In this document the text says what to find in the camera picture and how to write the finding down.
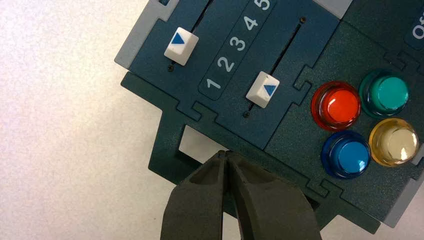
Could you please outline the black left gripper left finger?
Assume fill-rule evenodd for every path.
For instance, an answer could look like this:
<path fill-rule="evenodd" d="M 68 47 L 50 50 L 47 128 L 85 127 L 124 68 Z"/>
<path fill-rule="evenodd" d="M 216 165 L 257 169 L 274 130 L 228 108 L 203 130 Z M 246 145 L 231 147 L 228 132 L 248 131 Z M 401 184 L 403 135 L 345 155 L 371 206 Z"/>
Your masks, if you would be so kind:
<path fill-rule="evenodd" d="M 172 190 L 160 239 L 222 239 L 227 159 L 226 152 L 219 150 Z"/>

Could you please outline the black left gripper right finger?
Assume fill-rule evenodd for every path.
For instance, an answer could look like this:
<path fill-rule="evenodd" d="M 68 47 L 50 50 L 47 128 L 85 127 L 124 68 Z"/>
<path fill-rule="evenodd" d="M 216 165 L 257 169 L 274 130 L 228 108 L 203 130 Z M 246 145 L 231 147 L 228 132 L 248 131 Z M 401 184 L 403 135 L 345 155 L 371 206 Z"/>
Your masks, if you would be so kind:
<path fill-rule="evenodd" d="M 292 182 L 228 151 L 229 187 L 243 240 L 320 240 L 316 215 Z"/>

